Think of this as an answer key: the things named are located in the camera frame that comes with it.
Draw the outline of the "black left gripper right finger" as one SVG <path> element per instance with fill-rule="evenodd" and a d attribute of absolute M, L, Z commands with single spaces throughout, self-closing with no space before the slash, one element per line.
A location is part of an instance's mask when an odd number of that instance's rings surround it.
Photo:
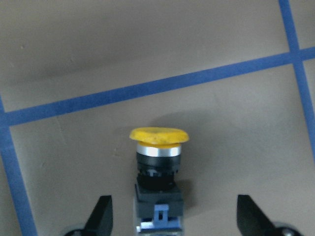
<path fill-rule="evenodd" d="M 236 221 L 243 236 L 265 236 L 276 228 L 250 195 L 238 195 Z"/>

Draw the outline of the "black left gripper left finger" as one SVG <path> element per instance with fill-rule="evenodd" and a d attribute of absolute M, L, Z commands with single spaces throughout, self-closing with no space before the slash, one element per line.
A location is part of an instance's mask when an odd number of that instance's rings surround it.
<path fill-rule="evenodd" d="M 100 196 L 83 229 L 83 236 L 110 236 L 113 230 L 112 196 Z"/>

